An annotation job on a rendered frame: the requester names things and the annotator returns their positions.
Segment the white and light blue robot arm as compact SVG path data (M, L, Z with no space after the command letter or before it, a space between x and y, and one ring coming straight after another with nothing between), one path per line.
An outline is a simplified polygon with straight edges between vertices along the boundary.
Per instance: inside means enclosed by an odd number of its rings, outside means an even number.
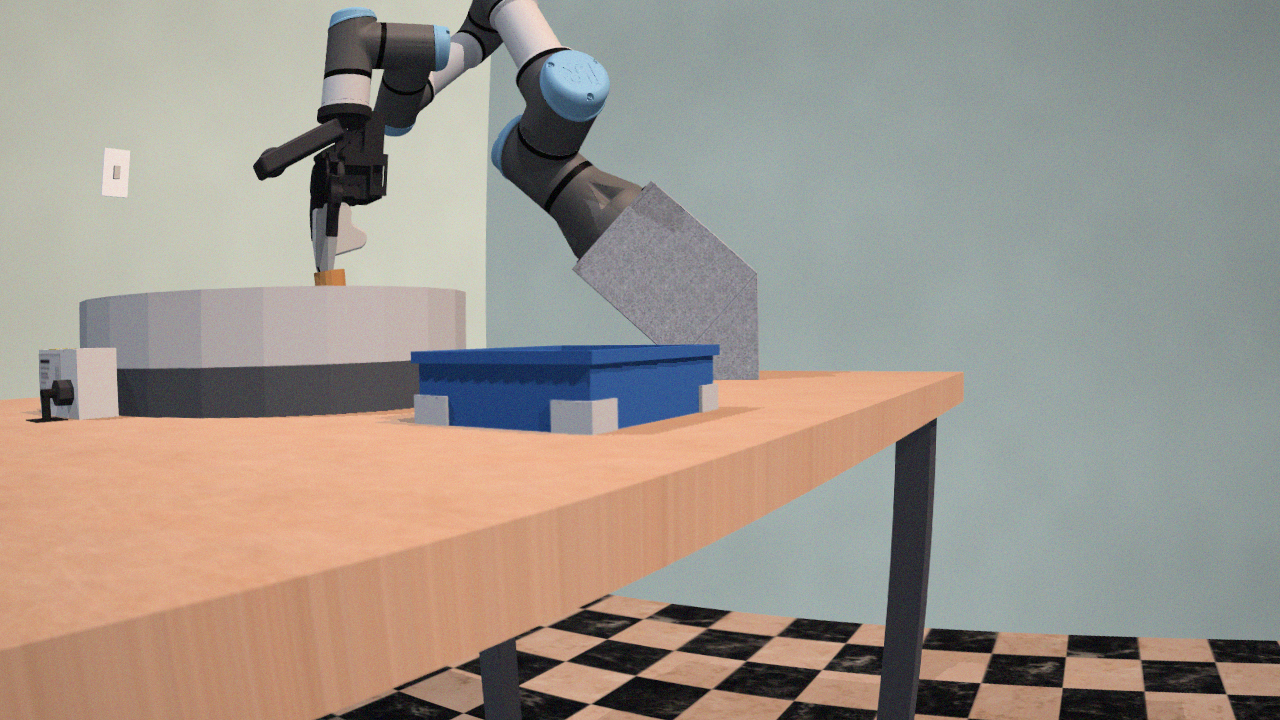
M526 108L500 131L492 163L550 213L580 259L643 187L599 170L579 152L611 79L593 56L561 46L538 0L474 0L452 37L445 26L384 23L364 6L340 9L328 28L321 108L369 106L372 69L385 69L372 111L387 111L387 136L406 135L436 94L503 42L520 68L516 85ZM334 118L266 149L253 170L259 181L282 176L343 135Z

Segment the bronze bushing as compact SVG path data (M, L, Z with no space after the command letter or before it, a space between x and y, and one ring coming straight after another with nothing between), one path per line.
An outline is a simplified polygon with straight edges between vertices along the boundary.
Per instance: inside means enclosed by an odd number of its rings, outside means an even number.
M332 284L332 286L346 286L346 270L335 269L326 272L314 273L315 286Z

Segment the blue crate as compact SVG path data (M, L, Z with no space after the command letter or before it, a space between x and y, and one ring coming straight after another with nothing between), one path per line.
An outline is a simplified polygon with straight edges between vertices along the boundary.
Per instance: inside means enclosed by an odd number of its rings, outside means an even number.
M713 355L719 345L415 351L415 424L596 436L707 413L718 409Z

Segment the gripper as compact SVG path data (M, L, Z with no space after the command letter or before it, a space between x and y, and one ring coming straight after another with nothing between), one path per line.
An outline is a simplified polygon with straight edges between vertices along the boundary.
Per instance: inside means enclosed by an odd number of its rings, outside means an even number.
M369 205L387 196L388 154L383 154L387 111L372 111L357 102L317 109L320 124L334 118L344 135L314 156L310 181L310 229L317 272L333 270L337 255L366 243L365 231L351 222L349 206Z

